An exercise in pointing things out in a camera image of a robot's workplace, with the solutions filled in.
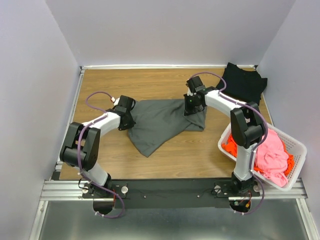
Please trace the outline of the grey t shirt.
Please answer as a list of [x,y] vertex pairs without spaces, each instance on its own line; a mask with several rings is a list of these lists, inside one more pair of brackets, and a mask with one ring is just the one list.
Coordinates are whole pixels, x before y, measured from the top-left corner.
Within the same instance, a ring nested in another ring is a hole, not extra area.
[[162,144],[184,131],[202,132],[207,110],[184,115],[183,99],[152,99],[138,101],[131,115],[136,122],[128,137],[145,157],[151,156]]

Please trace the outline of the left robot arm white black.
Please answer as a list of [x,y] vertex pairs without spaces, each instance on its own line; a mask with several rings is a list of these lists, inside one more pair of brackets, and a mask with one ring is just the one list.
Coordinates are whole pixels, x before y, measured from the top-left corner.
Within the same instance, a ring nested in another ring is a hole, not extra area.
[[[107,95],[113,107],[103,109],[89,104],[89,97],[95,94]],[[125,95],[114,98],[104,91],[94,92],[89,97],[85,100],[87,106],[102,112],[102,115],[87,122],[69,124],[59,160],[70,167],[77,168],[78,174],[94,186],[93,191],[99,197],[104,198],[109,194],[117,197],[118,195],[112,190],[111,175],[98,163],[100,139],[112,130],[124,131],[136,124],[131,114],[136,100]]]

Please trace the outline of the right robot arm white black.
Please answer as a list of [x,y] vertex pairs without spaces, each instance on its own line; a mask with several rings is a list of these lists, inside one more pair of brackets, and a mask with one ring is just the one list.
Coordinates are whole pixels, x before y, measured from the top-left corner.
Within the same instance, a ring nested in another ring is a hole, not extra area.
[[205,87],[199,76],[186,81],[184,115],[193,115],[211,107],[230,117],[231,135],[237,145],[236,165],[226,186],[219,186],[228,196],[241,196],[255,185],[253,174],[256,149],[266,140],[268,125],[255,102],[231,98],[222,90]]

